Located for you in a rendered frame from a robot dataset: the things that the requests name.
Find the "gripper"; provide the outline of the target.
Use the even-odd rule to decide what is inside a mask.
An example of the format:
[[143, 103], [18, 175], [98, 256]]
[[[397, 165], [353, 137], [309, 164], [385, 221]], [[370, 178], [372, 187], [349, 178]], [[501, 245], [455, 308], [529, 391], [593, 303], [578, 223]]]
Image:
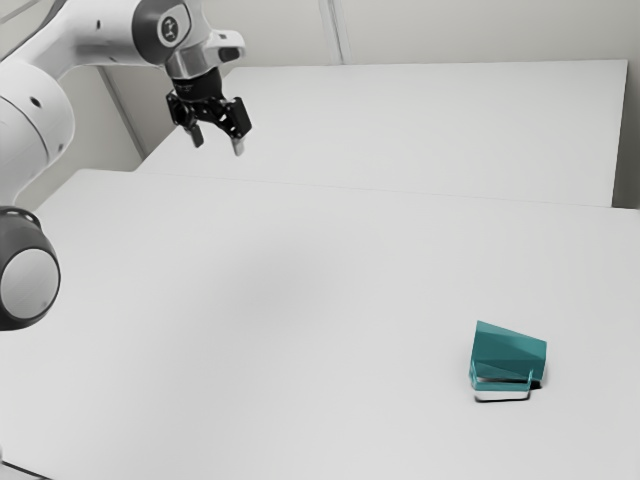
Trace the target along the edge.
[[[191, 79], [173, 79], [173, 91], [166, 95], [172, 122], [189, 134], [195, 148], [204, 144], [198, 119], [211, 123], [230, 139], [234, 154], [244, 153], [244, 138], [252, 129], [243, 100], [225, 99], [222, 77], [218, 68]], [[201, 102], [194, 109], [187, 102]]]

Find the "teal faceted mug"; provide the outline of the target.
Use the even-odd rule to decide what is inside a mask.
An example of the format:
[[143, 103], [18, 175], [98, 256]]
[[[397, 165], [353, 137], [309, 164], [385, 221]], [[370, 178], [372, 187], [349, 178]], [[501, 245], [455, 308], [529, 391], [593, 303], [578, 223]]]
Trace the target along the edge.
[[476, 323], [469, 363], [479, 403], [525, 401], [540, 388], [547, 342], [483, 321]]

